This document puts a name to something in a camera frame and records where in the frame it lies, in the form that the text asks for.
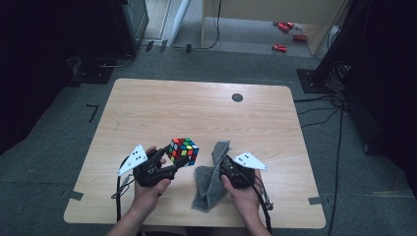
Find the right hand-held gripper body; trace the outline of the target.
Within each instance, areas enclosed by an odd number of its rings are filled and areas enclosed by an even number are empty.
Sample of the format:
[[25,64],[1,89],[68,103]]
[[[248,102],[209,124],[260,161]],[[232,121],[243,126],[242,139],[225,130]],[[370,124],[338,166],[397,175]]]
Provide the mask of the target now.
[[226,155],[220,162],[220,174],[229,179],[234,189],[246,189],[254,185],[256,169],[268,170],[268,167],[248,151],[235,157]]

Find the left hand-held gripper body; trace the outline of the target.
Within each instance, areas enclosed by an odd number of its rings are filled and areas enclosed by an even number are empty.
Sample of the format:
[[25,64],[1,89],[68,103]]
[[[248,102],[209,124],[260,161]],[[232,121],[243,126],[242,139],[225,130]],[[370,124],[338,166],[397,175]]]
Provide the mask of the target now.
[[153,187],[162,179],[173,180],[175,174],[169,173],[167,167],[163,167],[160,161],[157,161],[156,151],[146,154],[142,145],[137,145],[126,157],[119,170],[118,177],[133,171],[135,180],[141,187]]

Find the multicoloured puzzle cube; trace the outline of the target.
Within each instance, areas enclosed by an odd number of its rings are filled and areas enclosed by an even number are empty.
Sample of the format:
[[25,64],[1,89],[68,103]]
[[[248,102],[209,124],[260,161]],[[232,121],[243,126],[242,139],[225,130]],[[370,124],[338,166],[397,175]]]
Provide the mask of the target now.
[[199,151],[200,148],[190,138],[178,138],[171,140],[167,154],[173,163],[185,157],[185,165],[192,166],[196,162]]

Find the grey cloth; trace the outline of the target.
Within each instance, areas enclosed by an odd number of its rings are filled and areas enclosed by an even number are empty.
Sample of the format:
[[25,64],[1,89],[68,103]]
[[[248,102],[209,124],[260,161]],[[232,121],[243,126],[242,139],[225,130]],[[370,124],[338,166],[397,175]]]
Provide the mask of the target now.
[[195,169],[197,192],[191,204],[193,209],[207,213],[225,195],[220,165],[229,152],[229,144],[229,141],[217,142],[211,152],[212,166],[199,166]]

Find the person's left hand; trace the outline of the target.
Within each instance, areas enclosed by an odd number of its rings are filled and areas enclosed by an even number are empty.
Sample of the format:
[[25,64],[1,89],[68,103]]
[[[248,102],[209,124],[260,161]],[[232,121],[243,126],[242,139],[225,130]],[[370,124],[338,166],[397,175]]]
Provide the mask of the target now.
[[147,188],[135,183],[135,197],[131,205],[131,211],[135,218],[147,218],[157,207],[159,197],[171,184],[169,179],[162,179],[155,186]]

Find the person's right hand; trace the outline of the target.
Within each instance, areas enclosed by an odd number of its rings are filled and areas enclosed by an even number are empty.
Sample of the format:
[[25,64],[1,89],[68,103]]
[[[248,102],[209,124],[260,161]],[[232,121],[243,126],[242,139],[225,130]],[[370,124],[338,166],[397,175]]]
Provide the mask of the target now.
[[230,180],[225,176],[221,176],[224,188],[229,192],[239,214],[241,215],[247,227],[261,224],[260,218],[260,200],[261,186],[259,180],[253,187],[246,189],[235,189]]

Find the black angled floor tape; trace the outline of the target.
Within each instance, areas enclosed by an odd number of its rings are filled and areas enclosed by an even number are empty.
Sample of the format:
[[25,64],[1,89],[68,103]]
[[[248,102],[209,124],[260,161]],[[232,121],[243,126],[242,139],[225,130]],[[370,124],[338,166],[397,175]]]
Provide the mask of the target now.
[[99,105],[98,104],[87,104],[86,107],[93,109],[93,112],[92,112],[92,114],[91,114],[91,116],[89,118],[89,123],[91,123],[93,121],[95,115],[96,115],[96,112],[97,112],[97,110],[99,108]]

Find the black flat stand base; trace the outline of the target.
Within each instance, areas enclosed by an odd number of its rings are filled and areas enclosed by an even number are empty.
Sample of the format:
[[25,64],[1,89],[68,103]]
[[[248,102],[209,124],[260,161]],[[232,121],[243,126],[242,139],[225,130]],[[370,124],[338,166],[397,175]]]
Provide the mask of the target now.
[[69,61],[69,66],[74,72],[69,86],[74,88],[81,84],[107,85],[113,72],[112,67],[91,66],[85,63],[80,56],[73,57]]

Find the black square stand base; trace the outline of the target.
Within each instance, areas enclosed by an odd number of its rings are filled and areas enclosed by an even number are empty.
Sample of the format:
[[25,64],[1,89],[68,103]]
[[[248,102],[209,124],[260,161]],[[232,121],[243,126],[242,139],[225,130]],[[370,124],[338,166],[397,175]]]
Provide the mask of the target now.
[[296,72],[304,93],[332,93],[316,70],[297,69]]

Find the black cabinet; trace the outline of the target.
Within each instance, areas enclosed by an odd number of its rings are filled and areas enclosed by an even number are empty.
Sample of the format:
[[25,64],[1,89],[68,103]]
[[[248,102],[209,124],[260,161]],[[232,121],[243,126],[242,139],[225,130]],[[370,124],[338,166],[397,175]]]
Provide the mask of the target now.
[[123,54],[135,56],[147,26],[149,14],[145,0],[110,0]]

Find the white board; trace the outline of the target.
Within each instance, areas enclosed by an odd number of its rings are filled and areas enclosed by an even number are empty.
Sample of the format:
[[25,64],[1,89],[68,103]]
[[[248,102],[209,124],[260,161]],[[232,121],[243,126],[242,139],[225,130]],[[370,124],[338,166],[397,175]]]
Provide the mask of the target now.
[[174,21],[173,21],[173,27],[171,31],[171,37],[168,40],[170,45],[174,44],[174,41],[177,37],[177,34],[179,32],[179,29],[181,28],[181,25],[183,23],[183,20],[187,14],[188,8],[191,4],[191,0],[182,0],[181,4],[179,6],[179,9],[175,15]]

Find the wooden furniture frame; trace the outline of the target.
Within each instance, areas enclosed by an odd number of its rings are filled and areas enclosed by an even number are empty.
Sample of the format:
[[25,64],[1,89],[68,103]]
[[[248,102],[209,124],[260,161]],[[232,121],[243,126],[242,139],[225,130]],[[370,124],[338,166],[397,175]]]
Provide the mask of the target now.
[[206,18],[278,21],[300,24],[307,45],[316,55],[331,31],[342,20],[350,0],[203,0],[202,39],[205,44]]

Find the black slanted stand post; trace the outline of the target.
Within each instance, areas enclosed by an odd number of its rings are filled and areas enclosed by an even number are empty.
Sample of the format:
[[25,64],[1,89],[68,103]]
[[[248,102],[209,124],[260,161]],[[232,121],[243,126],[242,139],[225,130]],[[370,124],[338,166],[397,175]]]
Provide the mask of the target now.
[[362,50],[368,16],[374,0],[353,0],[341,30],[328,53],[312,73],[310,85],[323,87],[329,73],[339,65],[350,65]]

